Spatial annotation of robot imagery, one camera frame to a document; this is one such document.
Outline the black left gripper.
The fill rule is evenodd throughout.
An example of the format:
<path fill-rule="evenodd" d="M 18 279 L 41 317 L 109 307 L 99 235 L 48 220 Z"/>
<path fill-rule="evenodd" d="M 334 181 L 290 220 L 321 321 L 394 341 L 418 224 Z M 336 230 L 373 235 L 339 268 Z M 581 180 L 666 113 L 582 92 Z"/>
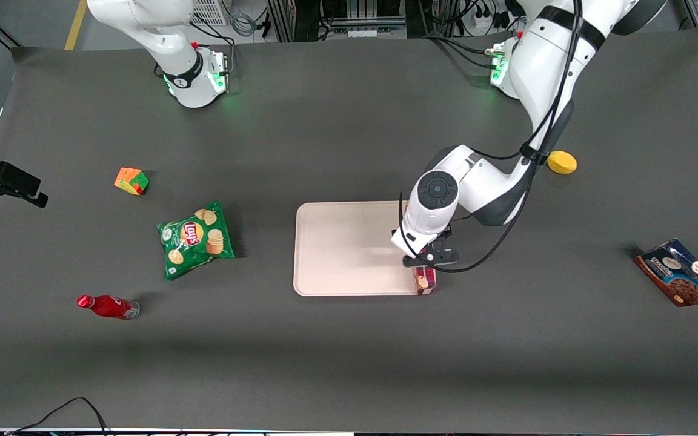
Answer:
<path fill-rule="evenodd" d="M 412 259 L 412 257 L 404 255 L 402 257 L 402 265 L 406 268 L 417 268 L 454 264 L 460 259 L 460 255 L 457 250 L 448 248 L 445 243 L 452 233 L 451 225 L 446 226 L 434 241 L 424 246 L 417 257 Z"/>

